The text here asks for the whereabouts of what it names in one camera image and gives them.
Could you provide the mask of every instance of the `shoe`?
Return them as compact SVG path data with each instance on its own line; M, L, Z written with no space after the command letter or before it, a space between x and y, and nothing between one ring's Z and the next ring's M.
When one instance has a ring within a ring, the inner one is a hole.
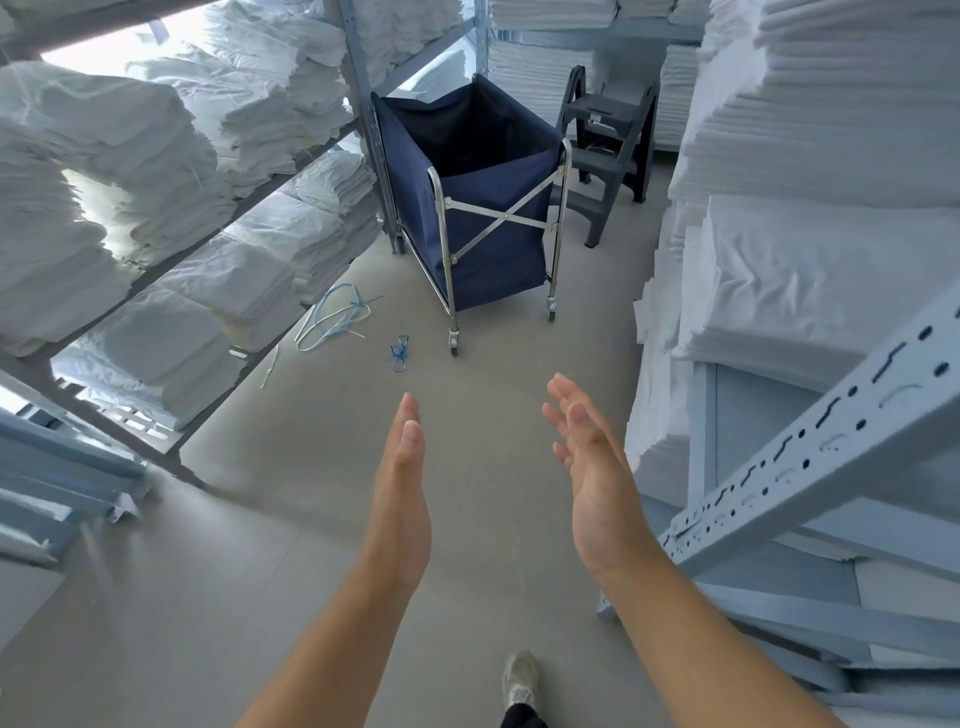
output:
M537 709L537 690L540 688L540 667L527 650L515 652L507 660L503 670L503 701L510 708L516 703L526 703Z

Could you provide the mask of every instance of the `forearm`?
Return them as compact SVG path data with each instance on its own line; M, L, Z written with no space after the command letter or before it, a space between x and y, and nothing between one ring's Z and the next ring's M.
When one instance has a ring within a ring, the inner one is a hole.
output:
M408 600L361 559L236 728L361 728Z
M602 582L677 728L842 726L750 644L656 543Z

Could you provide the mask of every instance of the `fingernail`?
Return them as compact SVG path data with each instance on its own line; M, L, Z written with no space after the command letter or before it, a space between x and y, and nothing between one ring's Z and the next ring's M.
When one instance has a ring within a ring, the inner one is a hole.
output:
M589 419L587 408L579 402L576 404L571 404L570 408L567 410L567 414L570 416L570 420L572 420L575 425L582 425Z
M400 437L400 443L414 445L421 435L420 424L416 420L407 420L403 423L403 435Z

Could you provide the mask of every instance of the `person's right arm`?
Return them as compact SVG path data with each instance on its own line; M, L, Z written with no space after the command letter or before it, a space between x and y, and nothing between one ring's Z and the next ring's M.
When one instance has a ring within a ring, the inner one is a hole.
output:
M573 481L573 538L677 728L838 728L843 723L747 641L660 548L623 448L564 376L543 414Z

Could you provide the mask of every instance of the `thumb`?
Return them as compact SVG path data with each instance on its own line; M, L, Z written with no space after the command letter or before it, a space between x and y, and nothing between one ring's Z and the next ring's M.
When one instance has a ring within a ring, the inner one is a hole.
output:
M426 454L426 441L423 429L416 420L407 420L403 424L403 433L396 446L394 468L404 479L423 476L423 456Z
M590 462L618 465L607 433L593 421L582 402L575 402L567 408L566 427L578 453L585 455Z

